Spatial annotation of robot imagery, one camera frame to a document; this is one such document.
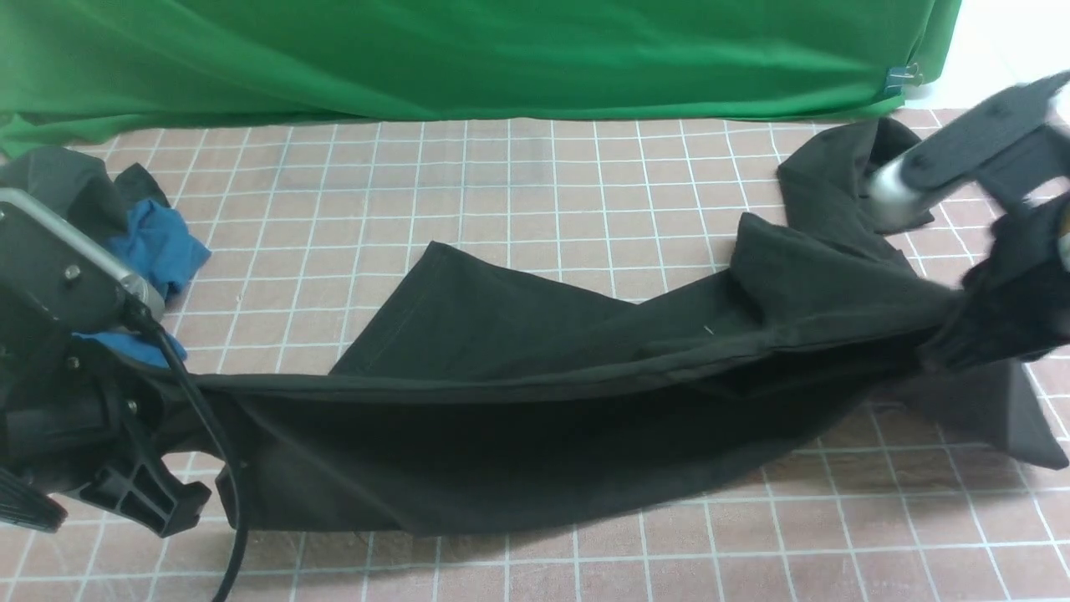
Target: black cable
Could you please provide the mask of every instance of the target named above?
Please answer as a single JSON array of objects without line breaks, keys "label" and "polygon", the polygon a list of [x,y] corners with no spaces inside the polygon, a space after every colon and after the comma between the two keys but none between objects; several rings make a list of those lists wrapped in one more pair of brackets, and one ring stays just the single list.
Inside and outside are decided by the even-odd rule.
[{"label": "black cable", "polygon": [[127,318],[131,323],[128,325],[131,330],[148,337],[153,344],[159,348],[160,353],[164,354],[164,359],[167,360],[167,366],[174,374],[174,380],[178,382],[179,387],[189,399],[194,412],[197,413],[201,422],[204,423],[209,436],[212,437],[216,449],[219,450],[220,460],[230,468],[230,485],[234,496],[234,545],[230,552],[227,570],[223,574],[223,580],[219,582],[215,597],[212,598],[212,602],[226,602],[227,597],[230,596],[230,590],[234,587],[234,582],[238,580],[238,573],[242,569],[242,560],[245,558],[245,547],[249,540],[248,512],[245,509],[245,496],[243,495],[247,490],[243,487],[245,473],[242,460],[238,454],[233,442],[227,435],[227,430],[215,415],[215,411],[209,405],[208,400],[204,399],[204,395],[201,393],[200,388],[197,387],[189,372],[186,371],[186,367],[183,365],[182,358],[179,357],[179,353],[171,343],[171,339],[167,336],[167,331],[164,330],[164,327],[159,323],[152,320],[149,308],[141,304],[140,300],[131,298],[128,308]]}]

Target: black cloth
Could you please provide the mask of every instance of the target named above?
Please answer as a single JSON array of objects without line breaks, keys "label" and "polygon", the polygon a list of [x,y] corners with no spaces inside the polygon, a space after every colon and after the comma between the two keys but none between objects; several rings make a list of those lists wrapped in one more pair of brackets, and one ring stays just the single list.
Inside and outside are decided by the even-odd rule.
[{"label": "black cloth", "polygon": [[164,191],[140,165],[112,182],[102,159],[60,146],[42,146],[0,166],[0,187],[29,192],[102,245],[126,235],[134,203],[151,198],[168,206]]},{"label": "black cloth", "polygon": [[[788,227],[745,214],[728,269],[644,304],[432,243],[330,376],[197,377],[248,464],[253,528],[595,520],[730,484],[873,392],[1065,467],[1020,364],[919,367],[961,293],[918,277],[858,203],[917,141],[888,119],[819,134],[777,172]],[[160,451],[212,452],[168,375],[124,379],[164,400]]]}]

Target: black garment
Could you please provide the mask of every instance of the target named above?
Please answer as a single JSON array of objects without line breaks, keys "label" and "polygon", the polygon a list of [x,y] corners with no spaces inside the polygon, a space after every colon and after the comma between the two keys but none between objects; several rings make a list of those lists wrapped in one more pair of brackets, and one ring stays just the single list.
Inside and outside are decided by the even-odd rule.
[{"label": "black garment", "polygon": [[[199,376],[248,463],[253,528],[594,520],[731,483],[875,390],[1065,467],[1018,362],[921,374],[915,349],[961,296],[858,206],[916,141],[891,120],[817,135],[778,171],[789,227],[745,214],[727,271],[645,304],[432,243],[331,376]],[[162,451],[212,451],[166,374],[123,370],[166,402]]]},{"label": "black garment", "polygon": [[126,234],[128,211],[151,198],[167,197],[140,165],[112,182],[104,161],[60,146],[43,146],[0,167],[0,187],[19,188],[100,244]]}]

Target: grid mat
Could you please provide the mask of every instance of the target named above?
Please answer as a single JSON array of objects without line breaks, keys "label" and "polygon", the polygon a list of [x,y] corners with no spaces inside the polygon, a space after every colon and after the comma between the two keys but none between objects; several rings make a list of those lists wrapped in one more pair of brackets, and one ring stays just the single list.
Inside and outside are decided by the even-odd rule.
[{"label": "grid mat", "polygon": [[[924,135],[957,111],[902,111]],[[776,165],[827,125],[721,120],[144,130],[78,150],[140,161],[214,256],[166,326],[193,372],[322,374],[430,240],[642,300],[723,268],[745,211],[783,222]],[[1052,195],[1055,188],[1045,189]],[[947,281],[983,257],[976,188],[892,242]],[[1070,356],[1030,370],[1067,447]],[[219,463],[168,457],[213,487]],[[0,528],[0,599],[188,601],[231,531],[218,496],[162,541],[88,507]],[[232,600],[1070,600],[1070,473],[1033,469],[872,403],[724,491],[578,529],[413,540],[254,534]]]}]

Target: green backdrop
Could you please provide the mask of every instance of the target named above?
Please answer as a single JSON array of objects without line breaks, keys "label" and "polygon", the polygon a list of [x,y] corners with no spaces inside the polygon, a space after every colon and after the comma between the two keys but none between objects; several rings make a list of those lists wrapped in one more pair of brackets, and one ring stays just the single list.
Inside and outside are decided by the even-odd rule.
[{"label": "green backdrop", "polygon": [[901,104],[961,0],[9,0],[0,150],[149,126],[789,119]]}]

